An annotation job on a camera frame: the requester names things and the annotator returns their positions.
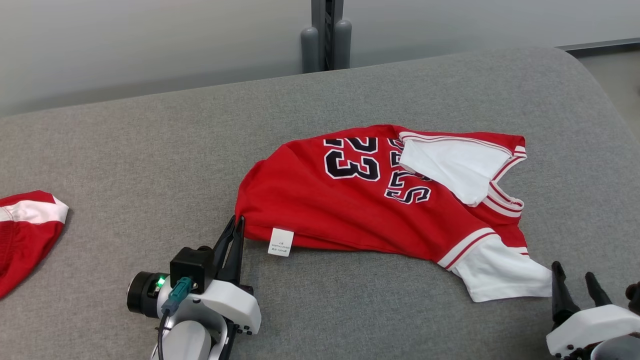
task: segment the gray wall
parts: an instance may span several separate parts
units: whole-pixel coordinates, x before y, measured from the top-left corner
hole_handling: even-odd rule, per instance
[[[301,72],[304,0],[1,0],[0,115]]]
[[[640,37],[638,0],[344,0],[351,66]]]

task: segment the gray cushion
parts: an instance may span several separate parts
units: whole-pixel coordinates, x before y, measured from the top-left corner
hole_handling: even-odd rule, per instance
[[[379,123],[523,134],[501,181],[525,201],[532,258],[593,271],[625,305],[640,255],[640,147],[595,80],[555,49],[458,54],[41,111],[0,120],[0,196],[72,209],[35,273],[0,301],[0,359],[144,359],[158,320],[128,312],[141,270],[212,245],[250,167],[280,144]],[[542,359],[550,299],[472,303],[433,263],[246,245],[262,327],[232,359]]]

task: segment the white tag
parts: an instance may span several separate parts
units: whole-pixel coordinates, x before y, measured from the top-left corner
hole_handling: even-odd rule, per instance
[[[269,242],[268,254],[277,256],[289,256],[291,243],[293,242],[293,232],[273,228],[271,241]]]

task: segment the gray post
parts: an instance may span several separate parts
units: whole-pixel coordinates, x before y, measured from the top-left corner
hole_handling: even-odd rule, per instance
[[[302,72],[320,71],[318,30],[316,28],[304,29],[300,33],[300,43],[302,45]]]
[[[351,66],[351,22],[340,20],[333,29],[333,68],[348,69]]]

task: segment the red basketball jersey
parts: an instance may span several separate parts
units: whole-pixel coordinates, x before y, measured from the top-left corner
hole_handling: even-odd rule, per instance
[[[277,228],[294,233],[294,246],[432,260],[462,277],[475,301],[549,296],[549,271],[523,255],[522,201],[497,186],[525,157],[521,136],[348,129],[258,162],[236,215],[253,240]]]

